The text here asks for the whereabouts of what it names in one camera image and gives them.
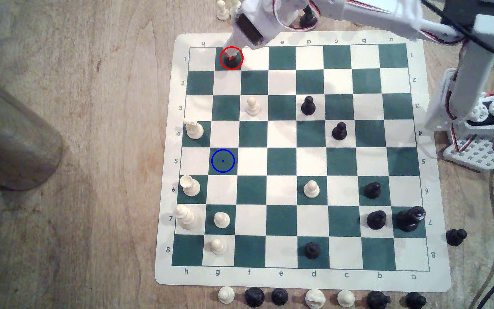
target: green square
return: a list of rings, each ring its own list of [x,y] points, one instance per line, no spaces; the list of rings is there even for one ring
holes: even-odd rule
[[[298,268],[309,268],[313,270],[329,269],[329,238],[315,236],[299,236],[298,241]],[[311,260],[304,254],[304,246],[309,242],[315,242],[321,248],[321,254]]]
[[[215,72],[188,72],[186,95],[212,95]]]
[[[215,225],[215,214],[224,212],[230,216],[230,224],[221,229]],[[207,205],[205,211],[205,234],[233,235],[236,232],[236,206],[235,205]]]
[[[296,236],[296,206],[266,206],[266,235]]]
[[[329,236],[360,237],[360,207],[329,206]]]
[[[350,57],[350,45],[324,45],[323,68],[324,69],[352,68],[352,61]]]
[[[356,120],[357,147],[386,147],[384,120]]]
[[[239,120],[239,96],[213,96],[212,120]]]
[[[186,147],[209,147],[211,141],[211,122],[198,122],[203,127],[203,135],[193,140],[186,134],[186,126],[182,125],[182,148]]]
[[[304,194],[304,185],[315,180],[319,186],[319,195],[312,198]],[[296,203],[299,205],[327,205],[327,176],[297,176]]]
[[[266,204],[266,176],[238,176],[237,204]]]
[[[363,194],[363,189],[370,183],[378,182],[381,184],[381,195],[374,200],[368,199]],[[360,186],[360,205],[363,206],[390,206],[390,183],[388,176],[358,176],[358,185]]]
[[[268,47],[268,68],[270,70],[296,69],[296,47]]]
[[[396,270],[393,238],[361,238],[364,270]]]
[[[242,71],[242,95],[267,95],[268,71]]]
[[[354,94],[380,94],[380,69],[353,69],[352,82]]]
[[[296,93],[298,95],[322,94],[323,70],[297,70]]]
[[[381,68],[406,68],[407,48],[405,44],[379,44]]]
[[[234,267],[264,268],[266,266],[266,237],[236,235]]]
[[[202,266],[203,235],[175,234],[173,240],[173,266]]]
[[[325,120],[296,122],[297,147],[325,147]]]
[[[353,95],[325,95],[325,119],[353,119]]]
[[[268,120],[296,120],[296,96],[268,96]]]
[[[199,182],[201,190],[195,196],[188,196],[184,194],[184,190],[178,184],[180,179],[177,179],[176,187],[173,188],[177,190],[177,204],[205,204],[207,201],[207,175],[190,175],[193,179]]]
[[[296,148],[268,148],[268,175],[296,175]]]
[[[211,148],[209,150],[209,160],[211,160],[209,162],[209,175],[237,175],[238,174],[237,148],[226,148],[226,149]]]
[[[388,175],[390,176],[420,176],[418,154],[415,147],[387,148]]]
[[[397,227],[397,214],[402,210],[409,210],[411,207],[392,207],[392,225],[394,227],[394,237],[397,238],[426,238],[426,223],[424,219],[419,223],[416,230],[405,232]]]
[[[413,119],[411,94],[383,94],[384,119]]]
[[[327,148],[327,175],[357,175],[355,148]]]
[[[268,122],[239,122],[239,147],[266,147]]]

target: chessboard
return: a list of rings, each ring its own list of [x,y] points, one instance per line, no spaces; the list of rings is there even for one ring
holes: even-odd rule
[[[421,41],[387,31],[281,33],[221,64],[230,33],[183,34],[172,60],[155,279],[161,284],[444,292],[451,285]],[[312,96],[315,112],[301,104]],[[249,97],[261,110],[245,111]],[[182,120],[197,121],[191,139]],[[347,136],[332,137],[337,123]],[[200,184],[188,196],[183,175]],[[320,193],[303,187],[315,180]],[[374,181],[381,195],[368,199]],[[183,229],[184,204],[200,219]],[[396,215],[422,206],[412,232]],[[367,215],[387,214],[373,230]],[[230,216],[226,228],[216,212]],[[210,249],[220,239],[223,255]],[[321,255],[303,247],[316,242]]]

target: wooden table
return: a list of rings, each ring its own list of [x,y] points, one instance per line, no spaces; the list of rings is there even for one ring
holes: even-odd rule
[[[246,307],[243,288],[224,306],[219,287],[154,280],[171,54],[181,33],[230,31],[215,11],[214,1],[0,0],[0,82],[67,144],[43,186],[0,189],[0,308]],[[426,43],[425,52],[432,91],[458,47]],[[442,150],[445,135],[436,140]],[[469,238],[449,248],[453,286],[425,294],[427,307],[472,308],[494,284],[494,172],[439,168],[446,227]],[[289,289],[285,307],[305,308],[305,292]],[[402,308],[405,294],[391,295],[388,308]]]

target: red circle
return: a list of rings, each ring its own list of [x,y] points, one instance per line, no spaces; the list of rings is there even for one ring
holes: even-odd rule
[[[229,67],[226,67],[226,66],[224,65],[224,63],[222,63],[222,54],[224,53],[224,51],[225,51],[225,50],[227,50],[227,49],[229,49],[229,48],[235,48],[235,49],[237,49],[237,50],[238,50],[238,52],[239,52],[240,54],[242,54],[242,62],[239,64],[239,66],[237,66],[237,67],[235,67],[235,68],[233,68],[233,69],[230,69]],[[239,48],[237,48],[236,46],[228,46],[228,47],[226,47],[225,49],[223,49],[223,50],[222,50],[222,52],[220,52],[220,64],[222,64],[222,66],[223,66],[223,67],[225,67],[227,70],[236,70],[237,68],[241,67],[241,66],[242,66],[242,64],[243,64],[243,53],[242,53],[242,50],[241,50],[241,49],[239,49]]]

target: blue circle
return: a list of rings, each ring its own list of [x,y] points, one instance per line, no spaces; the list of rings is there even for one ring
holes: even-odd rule
[[[226,152],[228,152],[232,156],[232,159],[234,159],[234,163],[232,163],[232,167],[230,167],[229,170],[224,171],[224,172],[223,171],[219,171],[218,169],[216,169],[215,164],[213,163],[213,159],[215,158],[216,153],[219,152],[219,151],[226,151]],[[215,153],[213,153],[213,155],[211,157],[211,165],[213,165],[213,168],[215,169],[215,171],[217,171],[219,173],[227,173],[227,172],[231,171],[234,168],[234,165],[236,165],[236,157],[234,157],[234,154],[230,150],[228,150],[228,149],[219,149],[219,150],[215,151]]]

